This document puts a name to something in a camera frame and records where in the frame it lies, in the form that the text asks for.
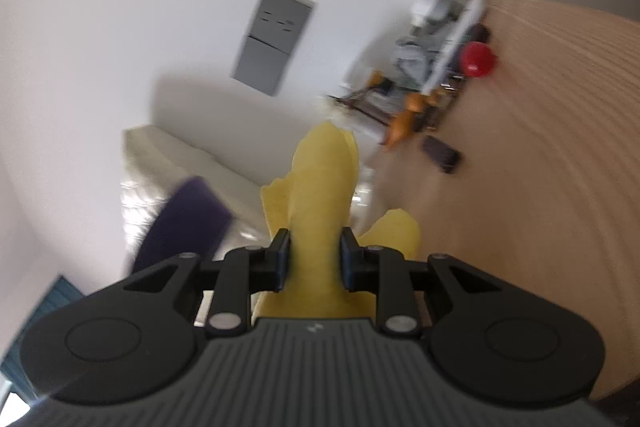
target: yellow cloth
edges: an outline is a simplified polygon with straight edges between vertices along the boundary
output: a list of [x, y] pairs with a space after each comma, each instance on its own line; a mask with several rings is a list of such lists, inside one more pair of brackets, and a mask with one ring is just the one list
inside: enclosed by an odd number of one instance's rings
[[[338, 240], [349, 220], [357, 177], [353, 135], [325, 122], [300, 142], [289, 174], [262, 188], [271, 237], [289, 229], [291, 254], [284, 289], [263, 293], [255, 317], [375, 317], [375, 296], [349, 293], [340, 280]], [[358, 241], [414, 259], [419, 239], [414, 219], [404, 210], [390, 210]]]

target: wood grain surface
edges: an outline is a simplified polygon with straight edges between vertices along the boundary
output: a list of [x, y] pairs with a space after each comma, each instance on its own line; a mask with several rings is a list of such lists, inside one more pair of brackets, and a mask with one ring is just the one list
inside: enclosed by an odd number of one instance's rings
[[375, 194], [448, 252], [591, 321], [593, 397], [640, 375], [640, 24], [539, 0], [487, 0], [494, 73], [469, 81], [435, 136], [378, 152]]

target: white logo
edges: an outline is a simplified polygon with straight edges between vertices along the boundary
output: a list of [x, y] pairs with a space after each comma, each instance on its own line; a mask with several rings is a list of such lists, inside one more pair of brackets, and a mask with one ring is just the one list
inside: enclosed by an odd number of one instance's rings
[[309, 333], [318, 333], [318, 331], [324, 330], [324, 326], [320, 323], [312, 324], [311, 326], [306, 327], [306, 331]]

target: red ball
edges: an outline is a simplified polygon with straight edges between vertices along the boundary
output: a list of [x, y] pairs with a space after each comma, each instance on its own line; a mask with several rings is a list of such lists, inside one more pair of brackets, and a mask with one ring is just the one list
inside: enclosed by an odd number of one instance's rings
[[484, 42], [468, 42], [460, 54], [460, 69], [466, 76], [485, 76], [495, 67], [496, 57]]

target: ribbed gray surface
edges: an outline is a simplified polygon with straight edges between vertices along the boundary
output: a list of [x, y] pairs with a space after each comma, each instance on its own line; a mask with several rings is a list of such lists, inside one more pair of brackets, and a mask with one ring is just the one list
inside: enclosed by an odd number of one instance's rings
[[136, 402], [79, 407], [44, 401], [15, 426], [382, 427], [612, 425], [586, 402], [504, 410], [460, 393], [417, 344], [367, 320], [263, 319], [238, 340], [213, 341], [179, 381]]

